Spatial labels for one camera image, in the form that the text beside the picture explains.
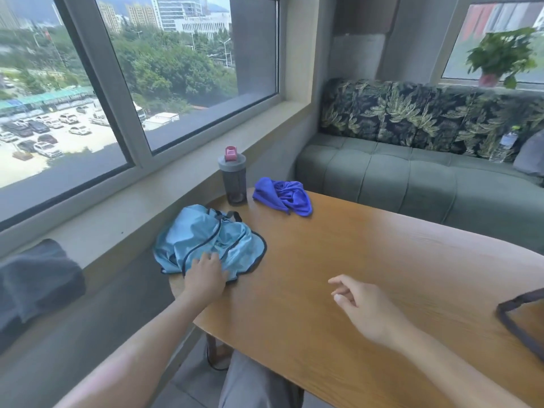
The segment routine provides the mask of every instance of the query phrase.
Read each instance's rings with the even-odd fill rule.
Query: pink bottle cap
[[[238,151],[235,146],[227,146],[225,149],[225,161],[236,162],[238,160]]]

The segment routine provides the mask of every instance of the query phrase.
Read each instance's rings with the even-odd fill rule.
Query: glass pane
[[[544,84],[544,2],[489,3],[469,7],[465,22],[445,68],[443,78],[478,80],[481,70],[468,74],[469,51],[478,46],[486,33],[533,27],[531,47],[537,67],[516,75],[518,82]]]
[[[275,0],[96,0],[161,150],[277,93]]]
[[[1,231],[127,161],[53,0],[0,10]]]

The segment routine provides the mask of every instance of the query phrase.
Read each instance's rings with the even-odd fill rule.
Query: wooden table
[[[236,208],[268,252],[195,324],[338,408],[452,407],[404,357],[362,337],[331,298],[346,273],[379,285],[418,327],[533,408],[544,364],[498,322],[498,303],[544,287],[544,257],[503,241],[310,194],[314,214]],[[211,204],[233,210],[224,198]],[[173,279],[175,291],[179,279]],[[516,311],[544,343],[544,304]]]

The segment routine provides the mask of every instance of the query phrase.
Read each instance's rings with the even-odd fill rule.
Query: hand
[[[191,269],[185,275],[183,294],[204,308],[218,299],[228,279],[228,271],[221,270],[221,261],[217,253],[204,252],[200,258],[193,259]]]
[[[376,285],[362,283],[346,275],[336,276],[329,283],[339,285],[332,293],[334,300],[367,339],[395,348],[399,338],[412,327]]]

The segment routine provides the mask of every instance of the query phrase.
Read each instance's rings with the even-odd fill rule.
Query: forearm
[[[413,328],[395,347],[458,408],[528,408],[432,336]]]
[[[183,294],[92,371],[56,408],[144,407],[203,304]]]

